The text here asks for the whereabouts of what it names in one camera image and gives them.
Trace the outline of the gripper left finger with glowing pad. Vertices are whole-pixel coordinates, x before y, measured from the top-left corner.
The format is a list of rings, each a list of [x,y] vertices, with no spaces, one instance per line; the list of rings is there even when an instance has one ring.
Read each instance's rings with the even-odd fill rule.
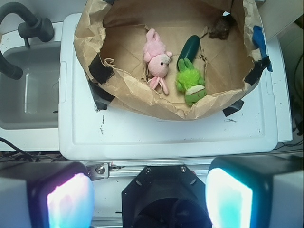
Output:
[[[93,183],[80,162],[0,164],[2,228],[88,228],[94,204]]]

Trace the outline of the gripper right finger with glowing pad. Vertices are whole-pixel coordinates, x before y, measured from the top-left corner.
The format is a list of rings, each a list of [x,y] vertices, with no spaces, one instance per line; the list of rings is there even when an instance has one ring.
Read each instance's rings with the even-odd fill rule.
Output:
[[[205,199],[217,228],[302,228],[304,159],[219,156],[209,167]]]

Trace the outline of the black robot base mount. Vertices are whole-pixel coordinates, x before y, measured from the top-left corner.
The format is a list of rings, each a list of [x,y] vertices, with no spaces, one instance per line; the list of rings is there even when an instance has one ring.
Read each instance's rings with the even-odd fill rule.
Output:
[[[210,228],[205,183],[186,166],[147,166],[123,189],[124,228]]]

